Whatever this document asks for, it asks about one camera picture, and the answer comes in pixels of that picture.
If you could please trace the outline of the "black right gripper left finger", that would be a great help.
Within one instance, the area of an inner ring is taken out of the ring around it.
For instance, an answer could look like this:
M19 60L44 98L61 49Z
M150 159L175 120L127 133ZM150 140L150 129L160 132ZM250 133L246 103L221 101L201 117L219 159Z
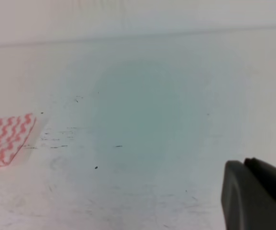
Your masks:
M228 230L276 230L276 201L244 162L226 162L221 205Z

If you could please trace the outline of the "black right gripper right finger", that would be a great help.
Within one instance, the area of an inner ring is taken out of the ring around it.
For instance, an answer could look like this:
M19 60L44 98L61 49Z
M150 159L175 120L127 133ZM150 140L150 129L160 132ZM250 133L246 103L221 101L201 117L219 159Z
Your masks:
M257 158L246 158L244 165L276 201L276 167Z

